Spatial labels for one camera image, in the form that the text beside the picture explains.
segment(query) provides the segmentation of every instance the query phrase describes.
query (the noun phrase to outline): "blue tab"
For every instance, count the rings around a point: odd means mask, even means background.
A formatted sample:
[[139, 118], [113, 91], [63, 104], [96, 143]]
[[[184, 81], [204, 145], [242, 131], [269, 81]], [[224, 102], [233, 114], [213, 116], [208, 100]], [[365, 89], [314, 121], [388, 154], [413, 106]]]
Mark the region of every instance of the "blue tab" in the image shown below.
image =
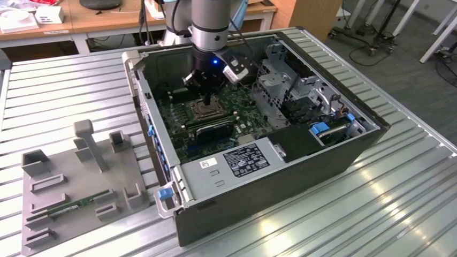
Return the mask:
[[153, 129], [153, 126], [149, 125], [149, 128], [148, 128], [148, 136], [152, 137], [155, 135], [155, 129]]
[[317, 123], [317, 124], [314, 124], [314, 125], [312, 126], [312, 131], [313, 131], [313, 133], [314, 133], [316, 135], [317, 135], [318, 133], [321, 133], [321, 132], [329, 130], [329, 129], [330, 129], [330, 128], [329, 128], [329, 126], [326, 125], [325, 122], [320, 122], [320, 123]]
[[353, 116], [353, 114], [348, 114], [346, 117], [348, 117], [348, 119], [349, 119], [350, 122], [354, 122], [356, 117]]
[[167, 200], [173, 196], [173, 190], [171, 188], [164, 188], [159, 190], [159, 199], [161, 201]]

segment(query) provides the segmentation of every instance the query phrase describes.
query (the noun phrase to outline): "aluminum extrusion table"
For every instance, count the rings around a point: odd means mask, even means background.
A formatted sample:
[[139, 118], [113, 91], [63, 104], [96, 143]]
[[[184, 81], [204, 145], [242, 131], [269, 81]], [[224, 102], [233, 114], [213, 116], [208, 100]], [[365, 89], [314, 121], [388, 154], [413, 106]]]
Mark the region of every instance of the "aluminum extrusion table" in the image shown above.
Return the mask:
[[[456, 256], [456, 147], [308, 32], [284, 33], [393, 125], [378, 144], [346, 172], [187, 247], [152, 205], [36, 256]], [[73, 147], [73, 121], [93, 121], [96, 140], [119, 129], [129, 134], [149, 194], [157, 179], [121, 51], [15, 63], [3, 76], [0, 256], [13, 256], [21, 250], [20, 155]]]

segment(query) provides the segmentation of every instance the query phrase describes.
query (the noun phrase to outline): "white object on desk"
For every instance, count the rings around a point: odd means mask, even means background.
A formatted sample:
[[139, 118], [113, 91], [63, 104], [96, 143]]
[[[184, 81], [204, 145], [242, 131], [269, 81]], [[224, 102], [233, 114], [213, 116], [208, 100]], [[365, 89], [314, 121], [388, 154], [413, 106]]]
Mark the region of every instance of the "white object on desk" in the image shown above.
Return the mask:
[[151, 17], [155, 18], [156, 20], [159, 19], [164, 19], [164, 13], [163, 11], [159, 11], [155, 5], [155, 1], [153, 0], [144, 0], [144, 5], [145, 8], [148, 9], [148, 12], [151, 14]]
[[36, 28], [35, 17], [25, 11], [7, 11], [0, 15], [0, 29], [4, 34]]
[[61, 24], [65, 18], [64, 10], [60, 6], [40, 6], [35, 18], [40, 24]]

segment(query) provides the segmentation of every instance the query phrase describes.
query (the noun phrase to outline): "white box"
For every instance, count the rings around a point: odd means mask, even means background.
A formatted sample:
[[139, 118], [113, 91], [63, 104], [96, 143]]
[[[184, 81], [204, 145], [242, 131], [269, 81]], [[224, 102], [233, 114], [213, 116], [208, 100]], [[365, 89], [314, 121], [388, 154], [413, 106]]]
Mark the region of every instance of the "white box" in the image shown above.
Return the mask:
[[332, 27], [338, 27], [340, 29], [344, 29], [345, 23], [349, 22], [350, 15], [352, 14], [346, 10], [340, 8], [340, 10], [336, 13], [336, 20], [333, 22]]
[[0, 18], [0, 30], [1, 33], [12, 33], [17, 31], [27, 31], [29, 29], [39, 28], [33, 14], [28, 15], [28, 18], [20, 21], [15, 21], [7, 18]]
[[61, 6], [40, 6], [35, 18], [40, 24], [59, 24], [64, 22], [65, 14]]

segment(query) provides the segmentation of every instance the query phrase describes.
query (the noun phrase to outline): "white label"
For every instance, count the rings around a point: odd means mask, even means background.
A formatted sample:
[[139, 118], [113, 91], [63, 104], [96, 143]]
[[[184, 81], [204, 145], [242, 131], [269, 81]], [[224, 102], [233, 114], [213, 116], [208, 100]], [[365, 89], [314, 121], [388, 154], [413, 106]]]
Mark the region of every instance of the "white label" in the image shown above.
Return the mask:
[[216, 164], [217, 164], [216, 158], [211, 158], [211, 159], [204, 160], [204, 161], [200, 162], [200, 166], [201, 166], [203, 169], [205, 169], [205, 168], [208, 168], [208, 167], [211, 167], [211, 166], [213, 166]]
[[69, 31], [65, 30], [65, 31], [47, 31], [47, 32], [43, 32], [45, 35], [53, 35], [53, 34], [64, 34], [64, 33], [68, 33]]

